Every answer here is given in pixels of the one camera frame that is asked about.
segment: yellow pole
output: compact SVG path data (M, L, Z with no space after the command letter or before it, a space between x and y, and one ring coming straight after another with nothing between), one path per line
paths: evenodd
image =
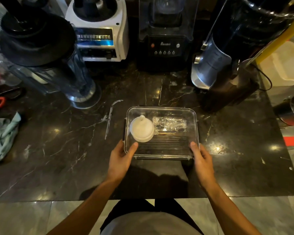
M265 58L267 58L270 54L276 51L282 44L288 41L294 35L294 22L291 26L284 31L282 35L280 35L276 40L274 40L263 52L259 57L256 59L256 63L259 64Z

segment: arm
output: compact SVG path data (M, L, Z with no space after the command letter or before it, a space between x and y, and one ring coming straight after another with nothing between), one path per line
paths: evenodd
M137 150L138 143L135 142L125 155L123 142L120 141L111 152L108 175L80 206L78 206L68 217L52 229L47 235L87 235L90 233L109 197L124 178L133 154Z
M261 235L216 182L212 157L204 146L201 144L199 149L196 143L191 142L191 149L194 153L198 179L208 196L224 234Z

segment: white shirt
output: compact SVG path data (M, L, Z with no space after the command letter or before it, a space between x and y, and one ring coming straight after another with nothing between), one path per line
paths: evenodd
M101 235L201 235L185 221L163 212L133 212L112 220Z

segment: black pants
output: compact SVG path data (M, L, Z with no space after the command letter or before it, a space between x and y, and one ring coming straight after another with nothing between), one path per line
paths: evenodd
M186 213L186 211L176 202L175 199L155 199L155 205L153 206L144 199L135 200L120 200L109 213L106 220L103 222L100 233L102 230L115 218L120 217L124 214L132 212L165 212L172 214L181 220L187 222L194 229L196 229L202 235L203 232L199 229L192 218Z

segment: tiled floor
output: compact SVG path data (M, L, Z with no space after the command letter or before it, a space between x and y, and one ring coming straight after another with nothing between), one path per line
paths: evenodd
M273 89L269 96L273 105L281 102L293 90ZM282 130L284 136L294 136L294 127ZM294 147L289 148L294 164ZM264 235L294 235L294 196L231 198L245 216ZM207 198L177 199L206 235L223 235ZM105 218L118 201L108 201L91 231L98 235ZM81 201L0 203L0 235L43 235L69 215Z

